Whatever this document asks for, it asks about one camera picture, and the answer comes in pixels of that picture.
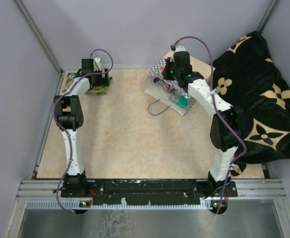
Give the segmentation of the green candy bag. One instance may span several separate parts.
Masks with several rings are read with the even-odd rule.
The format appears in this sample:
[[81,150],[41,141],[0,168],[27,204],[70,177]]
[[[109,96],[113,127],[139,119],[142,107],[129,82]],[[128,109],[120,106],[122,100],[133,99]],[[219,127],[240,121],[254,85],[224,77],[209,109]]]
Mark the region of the green candy bag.
[[87,95],[104,95],[109,90],[112,77],[100,77],[96,79],[94,85],[86,91]]
[[73,70],[67,70],[65,72],[60,93],[63,94],[71,88],[75,75],[76,75],[76,71],[73,71]]

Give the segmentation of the blue checkered paper bag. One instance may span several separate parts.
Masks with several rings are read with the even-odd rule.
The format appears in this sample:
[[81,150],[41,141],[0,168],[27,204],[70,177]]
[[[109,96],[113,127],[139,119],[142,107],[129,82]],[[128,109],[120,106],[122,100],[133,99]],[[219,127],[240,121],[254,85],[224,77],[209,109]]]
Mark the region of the blue checkered paper bag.
[[173,51],[170,50],[151,68],[145,80],[145,93],[183,116],[192,108],[196,100],[181,89],[176,80],[164,79],[162,72],[167,59],[172,56]]

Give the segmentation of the teal snack bag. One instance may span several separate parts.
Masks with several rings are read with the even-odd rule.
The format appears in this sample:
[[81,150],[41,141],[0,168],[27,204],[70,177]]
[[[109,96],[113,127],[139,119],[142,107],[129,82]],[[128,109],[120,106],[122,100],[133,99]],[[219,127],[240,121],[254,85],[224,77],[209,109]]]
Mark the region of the teal snack bag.
[[189,107],[187,99],[182,94],[171,94],[168,99],[182,109],[187,110]]

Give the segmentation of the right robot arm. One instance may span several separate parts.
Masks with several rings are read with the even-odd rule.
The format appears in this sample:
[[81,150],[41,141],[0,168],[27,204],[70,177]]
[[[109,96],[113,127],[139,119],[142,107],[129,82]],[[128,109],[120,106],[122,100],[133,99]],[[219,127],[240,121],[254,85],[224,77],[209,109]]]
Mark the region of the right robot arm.
[[202,198],[224,195],[234,154],[239,145],[246,147],[242,141],[243,109],[224,101],[199,72],[193,71],[190,54],[184,47],[178,46],[172,52],[166,59],[163,78],[175,81],[176,87],[185,90],[212,118],[210,139],[216,149],[215,158],[208,179],[198,188],[197,194]]

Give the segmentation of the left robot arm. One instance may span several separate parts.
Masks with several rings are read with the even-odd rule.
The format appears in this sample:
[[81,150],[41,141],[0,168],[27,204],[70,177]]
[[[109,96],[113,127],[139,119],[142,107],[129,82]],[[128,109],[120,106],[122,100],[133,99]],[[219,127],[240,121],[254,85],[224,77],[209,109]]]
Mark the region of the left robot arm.
[[81,151],[81,129],[84,123],[80,98],[97,86],[108,86],[109,69],[103,69],[101,58],[81,61],[81,69],[73,78],[72,84],[61,95],[54,97],[53,119],[61,130],[67,168],[59,189],[62,197],[84,197],[89,192]]

